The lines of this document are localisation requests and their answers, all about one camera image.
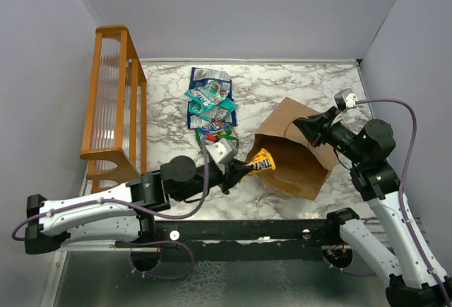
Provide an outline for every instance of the teal snack bag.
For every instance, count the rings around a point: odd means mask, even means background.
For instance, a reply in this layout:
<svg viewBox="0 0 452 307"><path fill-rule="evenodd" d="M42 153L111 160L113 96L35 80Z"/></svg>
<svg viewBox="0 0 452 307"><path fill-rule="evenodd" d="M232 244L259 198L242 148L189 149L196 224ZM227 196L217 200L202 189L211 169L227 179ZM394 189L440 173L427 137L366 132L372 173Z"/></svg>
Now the teal snack bag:
<svg viewBox="0 0 452 307"><path fill-rule="evenodd" d="M234 109L235 103L229 99L221 101L218 106L214 106L206 112L203 112L201 105L198 102L190 101L189 103L189 112L207 121L223 120L228 114L231 114Z"/></svg>
<svg viewBox="0 0 452 307"><path fill-rule="evenodd" d="M219 82L209 80L205 86L187 90L185 95L201 105L202 111L206 112L221 101L226 99L229 90L223 90Z"/></svg>

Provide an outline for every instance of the pile of snack bags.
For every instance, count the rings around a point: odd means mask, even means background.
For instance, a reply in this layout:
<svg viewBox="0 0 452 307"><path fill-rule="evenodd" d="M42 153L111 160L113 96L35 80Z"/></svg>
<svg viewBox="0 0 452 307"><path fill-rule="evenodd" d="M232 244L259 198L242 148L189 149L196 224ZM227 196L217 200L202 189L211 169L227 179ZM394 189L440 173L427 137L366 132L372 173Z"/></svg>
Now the pile of snack bags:
<svg viewBox="0 0 452 307"><path fill-rule="evenodd" d="M229 74L193 67L185 95L191 100L187 107L187 126L195 130L199 147L202 147L204 136L209 137L208 142L214 136L231 140L238 149L239 139L234 130L237 126L236 104Z"/></svg>

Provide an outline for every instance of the robotic arm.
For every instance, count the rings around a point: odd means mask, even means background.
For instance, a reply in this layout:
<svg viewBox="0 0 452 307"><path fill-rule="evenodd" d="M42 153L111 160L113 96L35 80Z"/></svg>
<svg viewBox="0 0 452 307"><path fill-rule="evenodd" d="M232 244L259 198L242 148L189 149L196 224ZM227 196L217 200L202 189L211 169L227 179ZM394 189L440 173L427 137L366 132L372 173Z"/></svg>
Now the robotic arm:
<svg viewBox="0 0 452 307"><path fill-rule="evenodd" d="M328 143L351 160L352 182L380 220L395 255L369 232L350 208L328 214L323 228L328 240L335 244L348 243L364 258L387 287L386 296L391 306L426 307L442 306L444 301L449 303L452 281L429 250L417 225L411 224L414 218L406 196L398 192L400 180L386 161L396 146L391 126L372 119L354 134L340 123L340 116L346 109L356 107L356 95L345 90L338 93L335 100L337 107L298 118L293 124L313 147ZM202 192L204 174L208 174L209 188L219 186L228 194L229 188L261 166L235 159L237 151L224 139L206 148L212 161L199 167L192 159L179 156L163 164L158 171L94 195L69 200L30 196L29 219L24 223L27 225L25 238L21 239L26 253L47 253L68 243L87 240L156 241L153 215L168 217L160 212L170 208L169 198L182 201ZM143 214L143 208L152 210L153 215ZM171 240L179 238L178 233L171 233L169 237Z"/></svg>

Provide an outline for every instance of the marble table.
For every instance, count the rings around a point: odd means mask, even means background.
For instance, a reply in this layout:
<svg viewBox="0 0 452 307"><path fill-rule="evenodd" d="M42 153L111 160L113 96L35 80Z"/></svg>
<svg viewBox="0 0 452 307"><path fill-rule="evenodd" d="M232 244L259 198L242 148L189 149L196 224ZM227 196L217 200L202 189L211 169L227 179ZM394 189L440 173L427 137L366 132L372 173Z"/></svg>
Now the marble table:
<svg viewBox="0 0 452 307"><path fill-rule="evenodd" d="M184 92L188 88L191 67L226 71L233 80L233 95L238 104L237 134L240 139L238 159L244 159L254 141L254 132L285 98L291 97L317 111L334 105L333 96L351 87L359 99L364 90L355 63L283 64L283 65L143 65L148 79L148 170L158 169L177 155L188 155L197 164L202 156L195 134L186 127ZM358 132L370 118L368 106L347 112L343 123ZM177 203L166 213L190 212L195 203ZM247 177L223 195L213 188L203 207L192 219L316 219L328 212L351 207L361 218L373 216L354 189L348 171L336 166L315 201L289 197L257 176Z"/></svg>

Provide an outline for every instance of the gray floor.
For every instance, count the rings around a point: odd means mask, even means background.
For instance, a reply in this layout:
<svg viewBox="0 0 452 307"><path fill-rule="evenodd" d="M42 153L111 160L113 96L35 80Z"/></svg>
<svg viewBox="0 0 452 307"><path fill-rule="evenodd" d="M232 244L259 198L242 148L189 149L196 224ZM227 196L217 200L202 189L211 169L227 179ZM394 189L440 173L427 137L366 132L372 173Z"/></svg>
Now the gray floor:
<svg viewBox="0 0 452 307"><path fill-rule="evenodd" d="M69 260L58 307L388 306L376 277L344 275L323 261L198 263L189 278L162 282L132 274L128 252L72 252ZM161 266L161 274L185 270ZM370 271L358 256L350 268Z"/></svg>

